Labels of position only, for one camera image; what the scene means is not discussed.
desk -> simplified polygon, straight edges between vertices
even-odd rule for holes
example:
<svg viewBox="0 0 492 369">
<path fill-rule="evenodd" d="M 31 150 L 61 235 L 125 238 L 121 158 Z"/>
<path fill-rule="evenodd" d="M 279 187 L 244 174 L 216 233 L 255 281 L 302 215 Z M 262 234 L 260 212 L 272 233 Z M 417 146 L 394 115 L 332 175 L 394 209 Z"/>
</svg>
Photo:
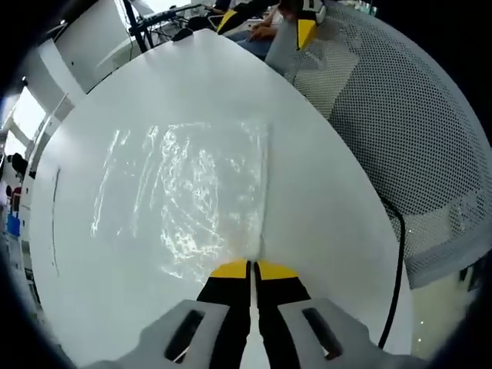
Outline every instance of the desk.
<svg viewBox="0 0 492 369">
<path fill-rule="evenodd" d="M 77 105 L 42 154 L 32 199 L 32 263 L 42 306 L 68 356 L 78 365 L 115 359 L 136 345 L 143 327 L 201 290 L 201 282 L 161 269 L 159 213 L 141 210 L 138 226 L 145 231 L 125 233 L 146 170 L 143 138 L 152 127 L 166 131 L 197 121 L 271 126 L 267 259 L 295 269 L 311 296 L 330 297 L 377 342 L 398 243 L 369 179 L 297 90 L 230 40 L 203 30 L 118 69 Z M 116 161 L 123 166 L 106 177 L 117 130 L 131 133 Z M 125 175 L 126 161 L 137 162 L 135 179 Z M 95 204 L 102 209 L 96 234 Z M 190 260 L 194 268 L 196 259 Z M 201 263 L 203 272 L 215 266 L 211 259 Z M 411 332 L 404 273 L 387 350 L 409 353 Z"/>
</svg>

white wall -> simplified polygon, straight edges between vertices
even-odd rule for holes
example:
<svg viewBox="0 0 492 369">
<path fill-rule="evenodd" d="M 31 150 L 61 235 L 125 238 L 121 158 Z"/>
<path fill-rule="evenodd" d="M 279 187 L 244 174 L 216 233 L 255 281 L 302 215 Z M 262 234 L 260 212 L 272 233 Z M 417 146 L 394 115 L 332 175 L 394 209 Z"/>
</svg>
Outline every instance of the white wall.
<svg viewBox="0 0 492 369">
<path fill-rule="evenodd" d="M 99 0 L 69 25 L 55 44 L 87 92 L 110 72 L 96 70 L 96 66 L 127 38 L 114 0 Z"/>
</svg>

transparent plastic sheet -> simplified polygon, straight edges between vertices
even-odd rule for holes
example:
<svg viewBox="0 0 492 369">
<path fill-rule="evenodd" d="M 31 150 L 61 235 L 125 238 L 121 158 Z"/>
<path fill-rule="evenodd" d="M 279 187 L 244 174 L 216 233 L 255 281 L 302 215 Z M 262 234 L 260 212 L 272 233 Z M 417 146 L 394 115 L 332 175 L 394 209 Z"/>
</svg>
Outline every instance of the transparent plastic sheet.
<svg viewBox="0 0 492 369">
<path fill-rule="evenodd" d="M 131 232 L 139 208 L 160 209 L 161 270 L 206 281 L 220 263 L 256 258 L 264 218 L 267 130 L 251 122 L 169 125 L 150 131 Z M 149 163 L 160 161 L 159 165 Z"/>
</svg>

gray mesh chair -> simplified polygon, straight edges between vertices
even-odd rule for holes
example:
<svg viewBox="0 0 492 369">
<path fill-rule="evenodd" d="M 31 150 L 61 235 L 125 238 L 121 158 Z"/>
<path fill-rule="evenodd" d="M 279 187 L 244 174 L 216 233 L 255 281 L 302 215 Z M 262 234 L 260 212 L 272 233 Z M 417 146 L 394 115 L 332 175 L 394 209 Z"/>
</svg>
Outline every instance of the gray mesh chair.
<svg viewBox="0 0 492 369">
<path fill-rule="evenodd" d="M 327 119 L 404 216 L 411 287 L 489 251 L 489 143 L 458 87 L 421 48 L 374 17 L 327 2 L 306 50 L 295 50 L 295 27 L 284 23 L 266 62 Z"/>
</svg>

metal rod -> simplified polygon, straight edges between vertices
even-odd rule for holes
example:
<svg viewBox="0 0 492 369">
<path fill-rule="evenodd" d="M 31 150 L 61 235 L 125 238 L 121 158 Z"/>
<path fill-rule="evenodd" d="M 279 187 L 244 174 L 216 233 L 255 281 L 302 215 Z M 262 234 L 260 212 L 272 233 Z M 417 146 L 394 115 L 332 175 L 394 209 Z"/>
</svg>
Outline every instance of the metal rod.
<svg viewBox="0 0 492 369">
<path fill-rule="evenodd" d="M 131 30 L 137 28 L 137 20 L 135 19 L 135 14 L 133 14 L 133 8 L 128 0 L 123 0 L 123 5 L 125 6 L 126 15 L 128 16 L 128 20 L 130 21 Z M 147 46 L 145 45 L 144 39 L 141 36 L 140 32 L 133 32 L 135 36 L 135 40 L 137 40 L 138 47 L 140 48 L 140 52 L 143 54 L 147 51 Z"/>
</svg>

